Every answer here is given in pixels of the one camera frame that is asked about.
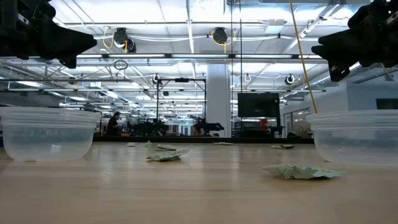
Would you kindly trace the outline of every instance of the wooden table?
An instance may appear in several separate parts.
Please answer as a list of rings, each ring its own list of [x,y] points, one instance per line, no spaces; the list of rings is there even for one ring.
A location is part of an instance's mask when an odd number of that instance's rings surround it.
[[[345,170],[331,180],[280,180],[259,166]],[[180,161],[94,143],[80,160],[14,162],[0,155],[0,220],[39,224],[398,223],[397,168],[323,161],[312,145],[195,144]]]

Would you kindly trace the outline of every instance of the plastic container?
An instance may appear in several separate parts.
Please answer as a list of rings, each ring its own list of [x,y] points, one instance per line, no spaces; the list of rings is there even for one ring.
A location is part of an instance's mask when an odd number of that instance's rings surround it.
[[[17,161],[77,159],[90,149],[99,114],[57,108],[0,108],[3,142]]]
[[[307,121],[328,161],[398,165],[398,110],[313,114]]]

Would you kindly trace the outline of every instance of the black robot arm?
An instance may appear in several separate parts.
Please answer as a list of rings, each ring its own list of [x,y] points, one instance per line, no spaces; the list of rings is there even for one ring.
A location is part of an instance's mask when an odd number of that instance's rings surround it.
[[[92,35],[58,26],[50,0],[0,0],[0,57],[54,58],[76,68],[76,56],[94,47]]]
[[[330,78],[338,82],[356,62],[363,67],[398,63],[398,0],[374,0],[348,21],[348,30],[319,38],[312,52],[328,60]]]

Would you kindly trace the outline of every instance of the television screen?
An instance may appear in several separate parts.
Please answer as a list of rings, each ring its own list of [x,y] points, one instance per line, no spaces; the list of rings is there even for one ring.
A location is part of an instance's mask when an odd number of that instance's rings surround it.
[[[241,118],[279,117],[279,94],[238,93],[238,116]]]

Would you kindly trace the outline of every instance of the red object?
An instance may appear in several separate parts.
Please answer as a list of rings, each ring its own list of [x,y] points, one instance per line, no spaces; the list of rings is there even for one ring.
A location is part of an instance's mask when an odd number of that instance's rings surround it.
[[[268,120],[262,119],[262,120],[260,121],[260,127],[261,127],[261,129],[262,129],[262,130],[266,130],[266,129],[267,129],[267,124],[268,124]]]

